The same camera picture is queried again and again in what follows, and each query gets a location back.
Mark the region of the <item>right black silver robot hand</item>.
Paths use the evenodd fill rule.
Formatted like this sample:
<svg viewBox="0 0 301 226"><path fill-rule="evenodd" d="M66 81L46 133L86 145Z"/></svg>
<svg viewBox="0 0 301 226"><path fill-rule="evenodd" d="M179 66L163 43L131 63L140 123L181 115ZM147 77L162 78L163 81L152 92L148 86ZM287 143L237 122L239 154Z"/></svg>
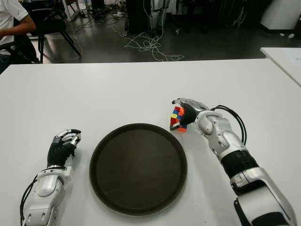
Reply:
<svg viewBox="0 0 301 226"><path fill-rule="evenodd" d="M193 123L200 112L209 110L205 104L188 98L174 99L172 104L180 105L184 109L184 114L179 122L170 125L170 130L176 130L183 125Z"/></svg>

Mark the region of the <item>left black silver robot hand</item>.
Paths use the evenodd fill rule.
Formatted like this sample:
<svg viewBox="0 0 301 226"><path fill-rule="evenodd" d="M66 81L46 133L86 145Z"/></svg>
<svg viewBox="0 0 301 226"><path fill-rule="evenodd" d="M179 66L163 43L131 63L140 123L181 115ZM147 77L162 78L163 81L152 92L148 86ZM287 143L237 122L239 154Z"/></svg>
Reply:
<svg viewBox="0 0 301 226"><path fill-rule="evenodd" d="M47 167L64 167L69 156L75 156L80 141L81 131L78 129L65 129L55 135L48 151Z"/></svg>

